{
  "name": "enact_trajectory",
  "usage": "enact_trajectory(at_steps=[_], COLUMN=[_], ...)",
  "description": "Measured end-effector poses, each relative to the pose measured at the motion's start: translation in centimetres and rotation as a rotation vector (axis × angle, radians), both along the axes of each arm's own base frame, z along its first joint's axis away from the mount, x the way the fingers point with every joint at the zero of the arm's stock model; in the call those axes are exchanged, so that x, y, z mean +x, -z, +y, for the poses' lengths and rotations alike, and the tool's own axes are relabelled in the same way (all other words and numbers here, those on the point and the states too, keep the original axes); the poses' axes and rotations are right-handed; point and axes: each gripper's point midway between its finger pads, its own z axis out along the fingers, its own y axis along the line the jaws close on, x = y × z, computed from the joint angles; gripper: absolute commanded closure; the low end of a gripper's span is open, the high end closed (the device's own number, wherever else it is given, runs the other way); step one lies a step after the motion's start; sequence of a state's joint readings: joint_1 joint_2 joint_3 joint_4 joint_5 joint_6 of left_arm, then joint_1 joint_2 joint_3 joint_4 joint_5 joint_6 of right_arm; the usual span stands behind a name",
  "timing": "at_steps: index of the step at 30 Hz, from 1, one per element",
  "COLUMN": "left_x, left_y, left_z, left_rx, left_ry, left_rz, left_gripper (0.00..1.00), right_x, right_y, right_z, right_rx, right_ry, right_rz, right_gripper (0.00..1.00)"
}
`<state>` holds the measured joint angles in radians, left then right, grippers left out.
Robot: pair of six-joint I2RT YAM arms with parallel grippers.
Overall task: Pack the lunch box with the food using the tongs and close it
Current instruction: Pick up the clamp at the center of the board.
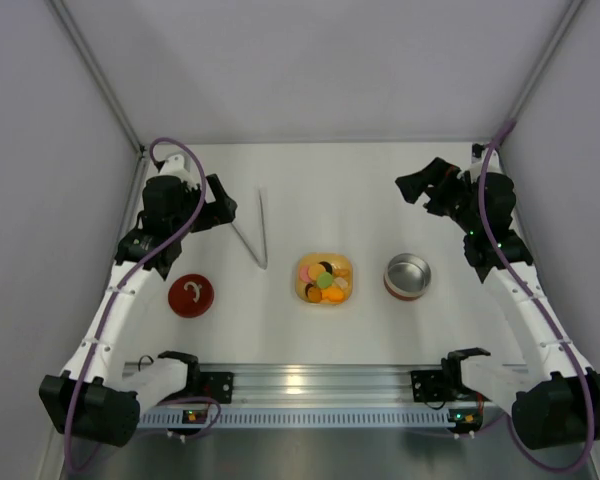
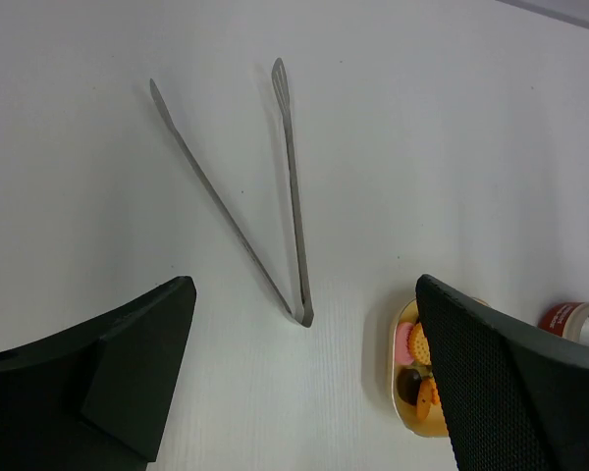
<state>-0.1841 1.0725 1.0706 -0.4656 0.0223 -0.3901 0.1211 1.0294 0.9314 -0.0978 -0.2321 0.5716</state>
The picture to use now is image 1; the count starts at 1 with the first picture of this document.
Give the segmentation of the metal tongs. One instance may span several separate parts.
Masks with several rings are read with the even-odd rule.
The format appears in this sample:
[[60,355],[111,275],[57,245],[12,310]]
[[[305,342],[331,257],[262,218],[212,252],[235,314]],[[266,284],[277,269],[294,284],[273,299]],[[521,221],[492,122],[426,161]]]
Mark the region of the metal tongs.
[[250,258],[253,260],[256,266],[263,271],[267,270],[269,264],[266,213],[264,202],[265,193],[266,190],[263,187],[259,187],[257,189],[257,211],[260,235],[258,242],[246,236],[241,227],[236,222],[232,222],[230,224],[234,234],[237,236],[242,246],[246,249]]

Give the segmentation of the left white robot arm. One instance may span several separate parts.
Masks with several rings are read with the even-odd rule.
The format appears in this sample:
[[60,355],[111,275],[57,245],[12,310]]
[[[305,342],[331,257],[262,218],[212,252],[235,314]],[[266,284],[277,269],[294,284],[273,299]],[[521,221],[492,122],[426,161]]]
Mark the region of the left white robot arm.
[[136,333],[149,321],[151,299],[190,233],[234,221],[236,202],[215,174],[197,183],[199,161],[179,151],[160,162],[142,191],[142,210],[120,240],[110,284],[77,350],[58,375],[47,375],[39,396],[61,434],[122,447],[140,418],[165,400],[204,395],[196,356],[165,351],[141,371],[123,374]]

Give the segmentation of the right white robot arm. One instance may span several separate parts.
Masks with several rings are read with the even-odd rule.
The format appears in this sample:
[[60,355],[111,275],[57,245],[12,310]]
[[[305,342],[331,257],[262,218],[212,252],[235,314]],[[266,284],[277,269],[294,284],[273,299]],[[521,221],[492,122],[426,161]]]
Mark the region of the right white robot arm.
[[450,387],[502,409],[529,450],[600,440],[600,373],[573,345],[540,285],[533,257],[513,228],[513,181],[497,167],[463,170],[434,158],[395,181],[403,199],[464,232],[464,254],[513,332],[526,364],[518,374],[475,347],[442,360]]

